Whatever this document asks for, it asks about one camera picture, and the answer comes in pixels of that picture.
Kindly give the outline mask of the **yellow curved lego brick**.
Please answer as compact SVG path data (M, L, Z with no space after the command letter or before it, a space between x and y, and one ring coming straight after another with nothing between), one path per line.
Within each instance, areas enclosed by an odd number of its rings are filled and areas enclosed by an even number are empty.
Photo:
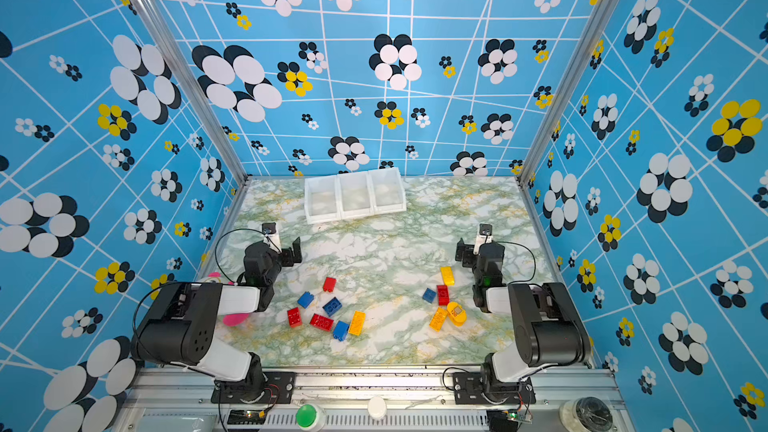
M455 276L453 268L451 266L443 266L440 268L440 274L443 284L447 287L455 285Z

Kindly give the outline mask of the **small blue lego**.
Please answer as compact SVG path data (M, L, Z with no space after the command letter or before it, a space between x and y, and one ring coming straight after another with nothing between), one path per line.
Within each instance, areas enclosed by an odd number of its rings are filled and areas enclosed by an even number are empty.
M434 290L432 290L430 288L426 288L424 293L423 293L423 295L422 295L422 298L426 302L428 302L428 303L433 303L435 298L436 298L436 296L437 296L437 294L436 294L436 292Z
M306 291L306 292L304 292L304 293L303 293L303 294L302 294L302 295L299 297L299 299L297 300L297 304L298 304L298 305L299 305L301 308L303 308L303 309L307 309L307 308L308 308L308 307L309 307L309 306L312 304L312 302L314 301L314 299L315 299L315 296L314 296L314 295L313 295L311 292L308 292L308 291Z

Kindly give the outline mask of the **small red square lego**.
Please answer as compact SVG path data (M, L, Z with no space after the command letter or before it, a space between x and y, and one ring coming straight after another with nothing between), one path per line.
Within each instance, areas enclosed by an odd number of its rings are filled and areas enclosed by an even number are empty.
M327 277L323 284L323 291L332 293L335 290L337 280L333 277Z

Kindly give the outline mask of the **yellow round lego piece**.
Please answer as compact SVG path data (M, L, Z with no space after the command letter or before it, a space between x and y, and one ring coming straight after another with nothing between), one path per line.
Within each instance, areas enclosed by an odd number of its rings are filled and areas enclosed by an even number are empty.
M462 327L468 318L466 310L457 302L449 302L446 311L451 323L456 327Z

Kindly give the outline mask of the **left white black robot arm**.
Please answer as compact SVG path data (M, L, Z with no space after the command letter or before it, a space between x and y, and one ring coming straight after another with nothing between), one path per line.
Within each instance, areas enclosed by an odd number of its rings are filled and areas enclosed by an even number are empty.
M235 285L219 282L168 282L134 327L132 354L156 365L185 366L213 379L211 402L288 404L294 372L266 373L261 358L215 336L224 316L261 313L274 297L282 269L302 262L301 240L281 250L262 241L245 250L244 276Z

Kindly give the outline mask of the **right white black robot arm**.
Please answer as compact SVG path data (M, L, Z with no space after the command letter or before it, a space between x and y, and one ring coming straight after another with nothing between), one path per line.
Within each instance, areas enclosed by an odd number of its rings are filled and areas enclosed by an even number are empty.
M505 244L485 238L474 245L460 240L456 260L472 271L474 305L486 314L510 319L514 342L486 356L479 381L482 399L504 404L532 396L531 377L553 367L586 364L591 344L573 300L560 282L505 282Z

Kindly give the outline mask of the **left translucent white bin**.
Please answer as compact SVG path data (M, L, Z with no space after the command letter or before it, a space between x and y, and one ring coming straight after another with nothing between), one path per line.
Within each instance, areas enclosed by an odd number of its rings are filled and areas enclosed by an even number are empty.
M335 176L306 178L304 191L304 209L308 224L341 219L338 179Z

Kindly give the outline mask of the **blue studded lego brick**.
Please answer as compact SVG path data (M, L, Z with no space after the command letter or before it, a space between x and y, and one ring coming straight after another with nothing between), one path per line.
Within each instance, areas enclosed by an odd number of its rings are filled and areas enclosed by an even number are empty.
M324 306L323 311L328 317L332 317L339 312L342 308L342 303L336 297L331 298Z

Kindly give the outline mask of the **red long lego brick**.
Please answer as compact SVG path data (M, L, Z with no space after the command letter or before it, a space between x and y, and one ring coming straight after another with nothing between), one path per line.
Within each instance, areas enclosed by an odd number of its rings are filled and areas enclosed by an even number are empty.
M315 313L310 320L310 325L319 330L331 332L334 327L334 320Z

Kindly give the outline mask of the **orange long lego brick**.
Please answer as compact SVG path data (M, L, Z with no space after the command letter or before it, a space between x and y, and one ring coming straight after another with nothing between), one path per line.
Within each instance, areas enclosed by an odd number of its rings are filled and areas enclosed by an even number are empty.
M429 327L436 332L440 332L442 330L442 327L445 321L447 320L447 317L448 317L447 310L443 307L438 307L429 322Z

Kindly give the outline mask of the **pink white plush toy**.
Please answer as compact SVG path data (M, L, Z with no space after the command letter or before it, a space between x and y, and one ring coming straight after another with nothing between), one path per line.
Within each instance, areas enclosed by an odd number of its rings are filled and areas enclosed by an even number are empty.
M210 273L206 277L205 281L227 283L227 280L223 278L223 275L220 272ZM224 325L228 327L235 327L246 322L249 317L250 317L249 313L229 314L223 317L222 322Z

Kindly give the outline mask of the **middle translucent white bin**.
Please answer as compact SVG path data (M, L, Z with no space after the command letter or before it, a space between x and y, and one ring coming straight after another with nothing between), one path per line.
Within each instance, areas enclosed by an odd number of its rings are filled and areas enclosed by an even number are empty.
M352 220L373 214L373 199L367 172L340 174L338 182L342 219Z

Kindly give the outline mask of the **blue lego brick bottom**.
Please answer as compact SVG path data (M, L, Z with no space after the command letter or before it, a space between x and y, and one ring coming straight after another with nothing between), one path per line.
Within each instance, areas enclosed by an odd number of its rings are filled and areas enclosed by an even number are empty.
M350 325L347 322L339 320L332 332L332 336L339 342L344 342L349 334Z

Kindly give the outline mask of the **yellow long lego brick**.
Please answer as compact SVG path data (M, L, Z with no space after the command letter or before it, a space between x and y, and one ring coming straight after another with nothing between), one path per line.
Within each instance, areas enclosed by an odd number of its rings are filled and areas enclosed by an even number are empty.
M362 333L366 314L360 311L356 311L353 315L353 319L350 323L349 333L354 336L359 336Z

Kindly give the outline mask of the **green push button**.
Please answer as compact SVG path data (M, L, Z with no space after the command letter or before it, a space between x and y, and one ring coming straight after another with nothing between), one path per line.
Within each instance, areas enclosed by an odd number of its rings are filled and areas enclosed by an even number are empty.
M326 413L318 405L307 403L298 408L296 424L303 432L319 432L326 424Z

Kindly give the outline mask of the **white round knob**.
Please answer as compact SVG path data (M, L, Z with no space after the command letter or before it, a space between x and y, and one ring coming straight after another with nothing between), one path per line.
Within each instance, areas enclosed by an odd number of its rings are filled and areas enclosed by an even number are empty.
M385 399L381 396L372 397L368 401L367 411L369 416L373 420L375 421L382 420L387 415L387 412L388 412L388 407Z

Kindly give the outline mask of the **clear tape roll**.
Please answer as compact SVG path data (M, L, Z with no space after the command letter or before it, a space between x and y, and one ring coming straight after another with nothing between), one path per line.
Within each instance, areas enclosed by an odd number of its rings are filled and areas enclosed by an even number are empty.
M611 409L601 399L583 397L559 407L559 419L569 432L609 432L614 430Z

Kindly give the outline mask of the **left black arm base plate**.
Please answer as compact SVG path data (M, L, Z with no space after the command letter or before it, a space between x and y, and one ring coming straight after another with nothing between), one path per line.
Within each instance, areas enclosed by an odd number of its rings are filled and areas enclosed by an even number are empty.
M267 371L259 377L238 382L214 381L211 402L214 404L289 404L292 400L297 374L288 371Z

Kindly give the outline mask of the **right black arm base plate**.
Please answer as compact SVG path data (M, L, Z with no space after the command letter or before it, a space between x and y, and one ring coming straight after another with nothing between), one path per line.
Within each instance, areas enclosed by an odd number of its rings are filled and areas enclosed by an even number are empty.
M528 406L537 402L530 379L503 383L481 372L454 371L450 388L457 405Z

